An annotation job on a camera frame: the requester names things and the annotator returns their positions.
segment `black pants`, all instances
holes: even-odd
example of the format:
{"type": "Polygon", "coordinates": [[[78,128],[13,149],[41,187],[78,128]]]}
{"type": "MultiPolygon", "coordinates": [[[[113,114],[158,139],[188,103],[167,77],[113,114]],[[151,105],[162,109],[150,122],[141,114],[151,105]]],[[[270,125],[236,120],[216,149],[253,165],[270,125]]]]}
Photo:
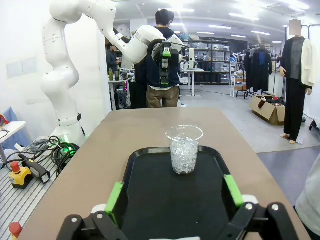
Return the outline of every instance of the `black pants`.
{"type": "Polygon", "coordinates": [[[147,109],[148,84],[144,81],[130,83],[130,97],[132,109],[147,109]]]}
{"type": "Polygon", "coordinates": [[[299,79],[286,79],[286,100],[284,133],[290,134],[290,139],[296,141],[300,132],[304,115],[304,105],[307,86],[299,79]]]}

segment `white cardigan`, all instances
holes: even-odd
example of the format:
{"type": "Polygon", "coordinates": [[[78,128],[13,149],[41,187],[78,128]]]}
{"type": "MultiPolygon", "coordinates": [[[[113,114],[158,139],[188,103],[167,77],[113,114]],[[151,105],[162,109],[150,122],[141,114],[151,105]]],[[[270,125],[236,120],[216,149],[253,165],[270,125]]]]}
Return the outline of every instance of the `white cardigan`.
{"type": "Polygon", "coordinates": [[[306,39],[302,47],[301,82],[314,87],[319,81],[319,54],[316,45],[306,39]]]}

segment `dark hair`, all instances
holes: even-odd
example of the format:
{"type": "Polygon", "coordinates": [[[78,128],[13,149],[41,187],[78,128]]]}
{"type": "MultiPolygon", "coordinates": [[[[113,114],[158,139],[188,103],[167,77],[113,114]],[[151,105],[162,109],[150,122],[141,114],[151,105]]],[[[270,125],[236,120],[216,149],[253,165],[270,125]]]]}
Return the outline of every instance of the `dark hair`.
{"type": "Polygon", "coordinates": [[[170,21],[173,21],[175,18],[175,14],[167,9],[162,9],[155,13],[155,22],[157,25],[161,24],[163,26],[167,26],[170,21]]]}

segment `shelf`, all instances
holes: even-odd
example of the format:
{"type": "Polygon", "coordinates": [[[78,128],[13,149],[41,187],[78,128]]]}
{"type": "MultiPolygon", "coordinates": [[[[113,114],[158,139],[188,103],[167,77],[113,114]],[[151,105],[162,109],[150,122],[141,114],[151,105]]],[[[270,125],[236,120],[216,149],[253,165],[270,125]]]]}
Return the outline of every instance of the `shelf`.
{"type": "Polygon", "coordinates": [[[230,85],[228,82],[195,82],[195,85],[230,85]]]}
{"type": "Polygon", "coordinates": [[[205,73],[205,74],[230,74],[230,72],[221,72],[221,71],[198,71],[197,73],[205,73]]]}
{"type": "Polygon", "coordinates": [[[224,63],[229,64],[230,61],[208,61],[208,60],[197,60],[198,63],[224,63]]]}
{"type": "Polygon", "coordinates": [[[200,48],[195,48],[195,52],[221,52],[221,53],[230,53],[229,50],[215,50],[215,49],[200,49],[200,48]]]}
{"type": "Polygon", "coordinates": [[[229,41],[216,41],[216,40],[183,40],[184,43],[203,43],[203,44],[229,44],[229,41]]]}

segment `table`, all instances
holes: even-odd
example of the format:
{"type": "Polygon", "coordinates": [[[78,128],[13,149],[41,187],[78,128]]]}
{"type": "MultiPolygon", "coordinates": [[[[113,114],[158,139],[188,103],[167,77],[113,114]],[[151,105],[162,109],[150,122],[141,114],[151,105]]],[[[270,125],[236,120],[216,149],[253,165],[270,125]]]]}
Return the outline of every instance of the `table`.
{"type": "Polygon", "coordinates": [[[128,95],[130,96],[130,86],[129,86],[129,79],[128,80],[113,80],[113,81],[108,81],[109,85],[110,85],[110,91],[111,91],[111,104],[112,104],[112,109],[113,111],[115,111],[116,108],[116,99],[115,99],[115,88],[114,88],[114,84],[122,84],[123,85],[123,89],[124,89],[124,97],[126,97],[126,86],[128,88],[128,95]]]}
{"type": "Polygon", "coordinates": [[[10,138],[13,134],[15,134],[16,132],[20,131],[21,129],[23,129],[26,126],[26,122],[25,121],[12,121],[9,124],[3,126],[0,128],[1,130],[8,130],[8,134],[6,135],[6,132],[0,132],[0,156],[2,159],[2,162],[5,163],[7,162],[7,158],[4,152],[4,149],[2,148],[1,144],[7,140],[8,138],[10,138]]]}
{"type": "MultiPolygon", "coordinates": [[[[130,155],[168,147],[166,130],[181,124],[203,130],[200,144],[221,153],[242,194],[256,196],[263,207],[283,203],[299,239],[310,239],[275,179],[227,117],[213,107],[181,107],[111,112],[43,197],[19,240],[55,240],[68,215],[89,216],[94,206],[108,201],[115,182],[122,181],[130,155]]],[[[259,239],[257,233],[246,238],[259,239]]]]}
{"type": "Polygon", "coordinates": [[[191,73],[192,73],[192,94],[184,95],[185,97],[201,97],[202,95],[195,94],[195,82],[196,82],[196,72],[204,72],[205,70],[201,68],[188,68],[185,72],[188,73],[188,90],[190,89],[191,73]]]}

